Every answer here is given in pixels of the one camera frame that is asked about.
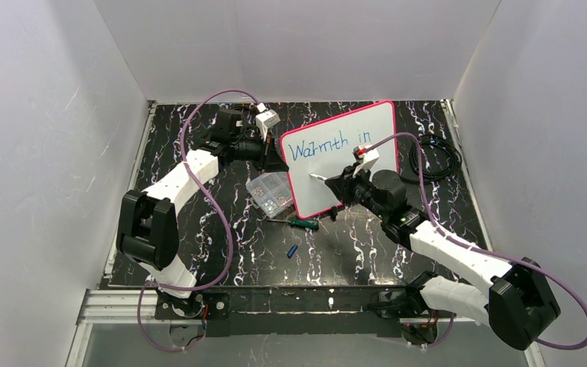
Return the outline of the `white blue marker pen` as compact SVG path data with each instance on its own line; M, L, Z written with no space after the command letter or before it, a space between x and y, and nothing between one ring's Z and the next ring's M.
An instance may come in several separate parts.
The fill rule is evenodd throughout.
M319 180L321 182L325 182L327 180L327 177L324 177L324 176L321 176L321 175L318 175L318 174L314 174L314 173L310 173L309 176L312 177L312 178L314 178L314 179L317 179L317 180Z

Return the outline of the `pink framed whiteboard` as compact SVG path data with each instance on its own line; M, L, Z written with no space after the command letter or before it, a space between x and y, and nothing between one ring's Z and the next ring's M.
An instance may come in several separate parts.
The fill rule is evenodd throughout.
M341 203L320 180L355 163L353 149L374 144L397 132L392 101L380 101L320 122L285 132L280 138L293 202L300 218L324 213Z

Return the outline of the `blue marker cap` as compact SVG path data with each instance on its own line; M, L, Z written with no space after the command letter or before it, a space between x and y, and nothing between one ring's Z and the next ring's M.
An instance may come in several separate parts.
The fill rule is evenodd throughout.
M298 245L293 245L293 246L292 246L292 247L291 247L291 248L288 250L288 252L287 252L287 257L288 257L288 258L292 258L292 257L295 255L295 253L297 252L297 249L298 249L298 248L299 248L299 246L298 246Z

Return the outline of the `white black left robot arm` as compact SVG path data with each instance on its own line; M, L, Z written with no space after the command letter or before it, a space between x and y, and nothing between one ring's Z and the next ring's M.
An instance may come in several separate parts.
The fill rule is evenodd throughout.
M178 255L177 217L222 166L247 161L260 172L288 170L270 132L279 121L278 114L263 103L255 107L253 121L240 109L220 109L214 123L193 137L185 162L157 183L129 190L122 197L116 249L148 271L159 291L185 300L204 288Z

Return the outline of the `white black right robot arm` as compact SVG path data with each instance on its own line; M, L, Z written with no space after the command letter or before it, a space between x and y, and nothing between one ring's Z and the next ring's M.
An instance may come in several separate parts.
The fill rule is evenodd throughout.
M431 258L464 278L451 281L422 274L408 291L416 310L445 310L488 326L510 347L525 350L561 314L546 277L529 258L504 261L463 246L440 233L426 212L410 205L399 174L346 167L323 183L340 203L359 204L381 220L384 234L398 245Z

